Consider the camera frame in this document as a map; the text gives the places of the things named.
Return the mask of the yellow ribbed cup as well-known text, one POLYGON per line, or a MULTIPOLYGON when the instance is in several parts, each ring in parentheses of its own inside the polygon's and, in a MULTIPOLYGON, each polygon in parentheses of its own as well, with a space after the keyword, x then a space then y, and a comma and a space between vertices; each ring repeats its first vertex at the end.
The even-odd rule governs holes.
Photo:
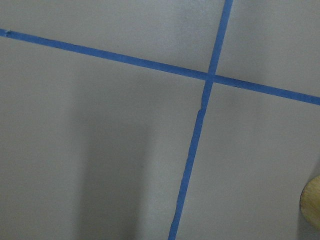
POLYGON ((303 188, 300 211, 304 219, 315 229, 320 230, 320 176, 311 179, 303 188))

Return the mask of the brown paper table cover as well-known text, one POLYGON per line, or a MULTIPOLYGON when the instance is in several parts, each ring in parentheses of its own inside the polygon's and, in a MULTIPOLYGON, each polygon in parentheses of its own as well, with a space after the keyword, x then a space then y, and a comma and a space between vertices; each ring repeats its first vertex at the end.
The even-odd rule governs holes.
MULTIPOLYGON (((222 0, 3 0, 0 27, 207 73, 222 0)), ((0 39, 0 237, 165 240, 205 82, 0 39)), ((215 84, 179 240, 317 240, 318 105, 215 84)))

